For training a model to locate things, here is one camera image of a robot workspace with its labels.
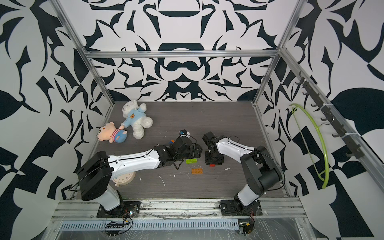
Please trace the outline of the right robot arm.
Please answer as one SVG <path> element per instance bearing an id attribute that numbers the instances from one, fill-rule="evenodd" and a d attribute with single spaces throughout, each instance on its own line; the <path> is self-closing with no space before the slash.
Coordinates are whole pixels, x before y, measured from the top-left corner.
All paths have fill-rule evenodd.
<path id="1" fill-rule="evenodd" d="M 206 133 L 203 141 L 208 147 L 206 160 L 218 163 L 227 156 L 241 164 L 247 184 L 237 193 L 235 201 L 243 207 L 251 205 L 283 180 L 280 165 L 263 146 L 245 146 L 229 137 L 215 136 L 212 132 Z"/>

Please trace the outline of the brown lego brick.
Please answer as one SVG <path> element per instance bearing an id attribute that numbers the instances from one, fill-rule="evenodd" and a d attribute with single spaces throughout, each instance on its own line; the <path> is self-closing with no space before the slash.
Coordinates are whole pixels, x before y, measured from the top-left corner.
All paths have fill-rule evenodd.
<path id="1" fill-rule="evenodd" d="M 191 174 L 192 175 L 201 175 L 203 173 L 204 173 L 204 171 L 203 171 L 202 168 L 191 169 Z"/>

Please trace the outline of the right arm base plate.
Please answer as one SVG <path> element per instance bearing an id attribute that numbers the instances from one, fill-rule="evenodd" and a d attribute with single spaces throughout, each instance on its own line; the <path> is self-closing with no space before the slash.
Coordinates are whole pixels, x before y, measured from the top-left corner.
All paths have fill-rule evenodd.
<path id="1" fill-rule="evenodd" d="M 244 206 L 239 200 L 221 200 L 219 209 L 223 216 L 262 216 L 263 211 L 260 202 L 253 201 Z"/>

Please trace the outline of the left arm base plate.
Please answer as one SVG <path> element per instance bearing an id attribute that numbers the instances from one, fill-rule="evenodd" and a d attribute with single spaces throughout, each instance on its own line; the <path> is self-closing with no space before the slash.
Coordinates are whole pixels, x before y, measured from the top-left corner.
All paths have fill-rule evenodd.
<path id="1" fill-rule="evenodd" d="M 107 211 L 100 205 L 97 213 L 98 219 L 131 217 L 140 212 L 140 201 L 123 201 L 115 209 Z"/>

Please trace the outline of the green square lego brick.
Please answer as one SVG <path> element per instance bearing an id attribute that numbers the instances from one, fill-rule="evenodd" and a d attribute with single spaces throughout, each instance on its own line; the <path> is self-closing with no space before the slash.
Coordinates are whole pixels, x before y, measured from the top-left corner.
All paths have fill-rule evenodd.
<path id="1" fill-rule="evenodd" d="M 195 163 L 197 163 L 197 159 L 186 159 L 186 163 L 187 164 L 195 164 Z"/>

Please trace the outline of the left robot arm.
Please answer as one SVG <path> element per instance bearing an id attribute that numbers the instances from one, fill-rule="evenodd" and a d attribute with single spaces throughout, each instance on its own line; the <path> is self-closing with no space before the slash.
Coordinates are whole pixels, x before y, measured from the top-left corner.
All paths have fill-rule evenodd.
<path id="1" fill-rule="evenodd" d="M 105 151 L 93 155 L 77 172 L 81 200 L 96 201 L 107 212 L 122 209 L 119 192 L 110 186 L 110 181 L 122 175 L 162 167 L 174 166 L 176 162 L 201 157 L 202 147 L 193 143 L 188 135 L 179 136 L 168 145 L 158 145 L 151 150 L 122 156 L 107 155 Z"/>

